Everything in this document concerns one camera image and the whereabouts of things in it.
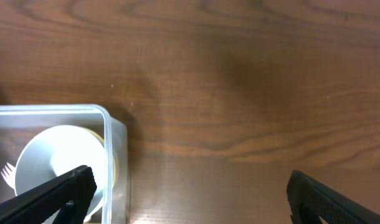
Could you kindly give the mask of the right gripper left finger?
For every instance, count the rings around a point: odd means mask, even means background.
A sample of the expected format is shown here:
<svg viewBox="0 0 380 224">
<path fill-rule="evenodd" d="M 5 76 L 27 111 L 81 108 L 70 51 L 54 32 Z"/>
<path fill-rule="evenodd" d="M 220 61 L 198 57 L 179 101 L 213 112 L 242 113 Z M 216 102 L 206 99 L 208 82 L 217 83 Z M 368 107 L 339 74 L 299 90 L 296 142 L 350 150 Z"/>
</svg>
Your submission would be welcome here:
<svg viewBox="0 0 380 224">
<path fill-rule="evenodd" d="M 0 203 L 0 223 L 83 223 L 97 189 L 92 169 L 82 165 Z"/>
</svg>

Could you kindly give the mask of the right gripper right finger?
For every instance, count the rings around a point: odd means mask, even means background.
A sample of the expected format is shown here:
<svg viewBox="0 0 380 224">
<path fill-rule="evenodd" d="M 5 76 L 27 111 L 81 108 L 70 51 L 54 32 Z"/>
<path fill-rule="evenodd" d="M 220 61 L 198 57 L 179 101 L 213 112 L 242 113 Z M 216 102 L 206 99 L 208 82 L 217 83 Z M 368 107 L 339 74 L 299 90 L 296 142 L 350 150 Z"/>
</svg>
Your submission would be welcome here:
<svg viewBox="0 0 380 224">
<path fill-rule="evenodd" d="M 350 200 L 299 170 L 287 184 L 293 224 L 380 224 L 380 215 Z"/>
</svg>

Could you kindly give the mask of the grey plastic bowl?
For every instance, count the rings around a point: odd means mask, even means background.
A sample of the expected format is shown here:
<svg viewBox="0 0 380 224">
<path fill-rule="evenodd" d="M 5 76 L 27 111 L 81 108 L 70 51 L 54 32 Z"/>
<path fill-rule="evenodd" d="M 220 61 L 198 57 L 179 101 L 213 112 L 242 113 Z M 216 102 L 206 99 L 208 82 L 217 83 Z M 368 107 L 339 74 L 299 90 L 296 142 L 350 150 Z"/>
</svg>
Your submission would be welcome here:
<svg viewBox="0 0 380 224">
<path fill-rule="evenodd" d="M 18 196 L 78 166 L 88 166 L 97 189 L 84 219 L 87 222 L 102 207 L 106 162 L 103 140 L 96 133 L 79 126 L 54 126 L 36 135 L 21 152 L 14 191 Z"/>
</svg>

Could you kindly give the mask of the pink plastic fork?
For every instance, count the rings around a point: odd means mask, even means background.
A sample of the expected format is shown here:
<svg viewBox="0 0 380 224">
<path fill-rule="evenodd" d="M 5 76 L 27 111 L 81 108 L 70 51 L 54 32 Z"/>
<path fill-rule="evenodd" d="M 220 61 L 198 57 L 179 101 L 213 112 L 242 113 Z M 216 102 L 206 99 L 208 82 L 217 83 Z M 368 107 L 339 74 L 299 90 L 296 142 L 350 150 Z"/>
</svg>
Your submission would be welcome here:
<svg viewBox="0 0 380 224">
<path fill-rule="evenodd" d="M 10 188 L 15 189 L 16 168 L 7 162 L 2 168 L 1 175 L 7 185 L 10 186 Z"/>
</svg>

